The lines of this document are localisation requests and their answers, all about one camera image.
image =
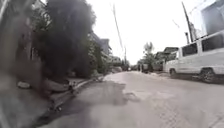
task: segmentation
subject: wheel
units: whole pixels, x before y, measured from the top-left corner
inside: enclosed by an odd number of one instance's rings
[[[170,77],[171,78],[177,78],[177,73],[176,73],[175,69],[170,70]]]
[[[201,73],[201,78],[205,83],[214,83],[216,75],[212,69],[204,69]]]

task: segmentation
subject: van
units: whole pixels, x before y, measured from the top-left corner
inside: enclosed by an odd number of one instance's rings
[[[178,74],[198,75],[212,83],[224,75],[224,31],[203,37],[170,54],[165,71],[171,77]]]

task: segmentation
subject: road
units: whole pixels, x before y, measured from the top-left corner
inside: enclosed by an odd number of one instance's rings
[[[224,86],[123,72],[85,89],[42,128],[223,128]]]

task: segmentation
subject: white sky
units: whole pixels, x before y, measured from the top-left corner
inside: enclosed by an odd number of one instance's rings
[[[184,3],[190,12],[203,1],[184,0]],[[109,38],[113,55],[123,58],[112,13],[115,4],[123,45],[126,46],[127,59],[131,64],[136,64],[143,57],[146,42],[153,43],[154,52],[163,51],[168,46],[180,47],[187,43],[184,35],[187,23],[181,0],[87,0],[87,2],[92,5],[97,16],[95,33],[100,38]],[[195,18],[191,20],[199,22],[195,25],[196,28],[201,27],[200,20]]]

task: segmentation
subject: parked car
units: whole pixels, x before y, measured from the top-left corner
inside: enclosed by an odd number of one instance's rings
[[[207,83],[224,75],[224,31],[201,38],[170,54],[165,71],[171,77],[177,74],[199,75]]]

